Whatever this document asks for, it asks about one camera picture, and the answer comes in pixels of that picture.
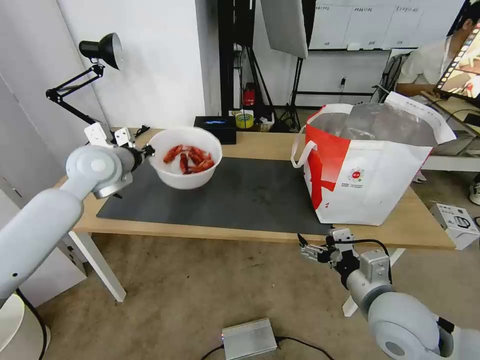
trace red fire extinguisher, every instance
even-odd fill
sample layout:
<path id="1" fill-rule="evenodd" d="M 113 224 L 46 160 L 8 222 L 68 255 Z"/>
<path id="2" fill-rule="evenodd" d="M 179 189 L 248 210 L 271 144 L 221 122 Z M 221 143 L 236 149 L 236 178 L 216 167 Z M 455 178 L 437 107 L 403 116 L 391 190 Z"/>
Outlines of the red fire extinguisher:
<path id="1" fill-rule="evenodd" d="M 243 90 L 243 106 L 255 105 L 255 87 L 253 82 L 247 82 Z"/>

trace laptop screen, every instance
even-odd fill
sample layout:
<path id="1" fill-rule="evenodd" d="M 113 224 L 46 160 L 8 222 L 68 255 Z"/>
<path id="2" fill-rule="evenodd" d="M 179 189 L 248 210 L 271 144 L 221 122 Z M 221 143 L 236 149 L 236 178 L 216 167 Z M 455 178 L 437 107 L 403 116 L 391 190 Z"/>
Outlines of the laptop screen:
<path id="1" fill-rule="evenodd" d="M 466 38 L 436 85 L 437 91 L 464 99 L 480 95 L 480 22 Z"/>

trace concrete floor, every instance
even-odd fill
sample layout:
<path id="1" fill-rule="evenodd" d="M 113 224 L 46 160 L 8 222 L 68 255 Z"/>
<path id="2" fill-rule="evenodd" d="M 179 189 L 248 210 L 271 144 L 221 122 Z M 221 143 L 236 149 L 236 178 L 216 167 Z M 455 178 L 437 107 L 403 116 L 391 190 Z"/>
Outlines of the concrete floor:
<path id="1" fill-rule="evenodd" d="M 422 200 L 468 207 L 468 176 L 425 172 Z M 88 279 L 39 308 L 50 326 L 48 360 L 198 359 L 221 344 L 225 326 L 269 317 L 274 332 L 325 348 L 335 359 L 387 357 L 360 313 L 344 318 L 339 276 L 308 261 L 295 245 L 149 236 L 94 235 L 127 291 L 113 297 L 90 268 Z M 407 250 L 393 267 L 394 286 L 463 327 L 480 324 L 480 253 Z M 325 359 L 282 343 L 258 359 Z M 224 359 L 223 351 L 209 357 Z"/>

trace lamp shade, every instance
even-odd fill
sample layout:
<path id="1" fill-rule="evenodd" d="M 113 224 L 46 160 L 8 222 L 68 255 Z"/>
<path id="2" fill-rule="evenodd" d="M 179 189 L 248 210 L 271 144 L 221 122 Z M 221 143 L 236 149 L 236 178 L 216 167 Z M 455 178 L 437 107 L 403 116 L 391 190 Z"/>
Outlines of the lamp shade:
<path id="1" fill-rule="evenodd" d="M 80 41 L 80 53 L 90 60 L 102 59 L 112 68 L 120 70 L 123 63 L 122 44 L 115 33 L 105 35 L 100 41 Z"/>

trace white bowl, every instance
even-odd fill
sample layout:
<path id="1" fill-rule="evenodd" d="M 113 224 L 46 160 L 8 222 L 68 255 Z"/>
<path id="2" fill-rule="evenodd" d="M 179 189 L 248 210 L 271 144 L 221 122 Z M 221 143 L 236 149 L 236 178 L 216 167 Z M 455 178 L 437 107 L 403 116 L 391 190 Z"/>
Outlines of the white bowl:
<path id="1" fill-rule="evenodd" d="M 206 184 L 215 172 L 215 168 L 222 160 L 222 145 L 210 132 L 199 127 L 175 127 L 160 131 L 150 140 L 150 145 L 155 149 L 155 156 L 148 161 L 155 169 L 160 179 L 169 187 L 188 190 L 199 188 Z M 195 146 L 211 154 L 214 165 L 202 172 L 188 175 L 180 170 L 180 156 L 171 163 L 164 163 L 167 152 L 177 146 Z"/>

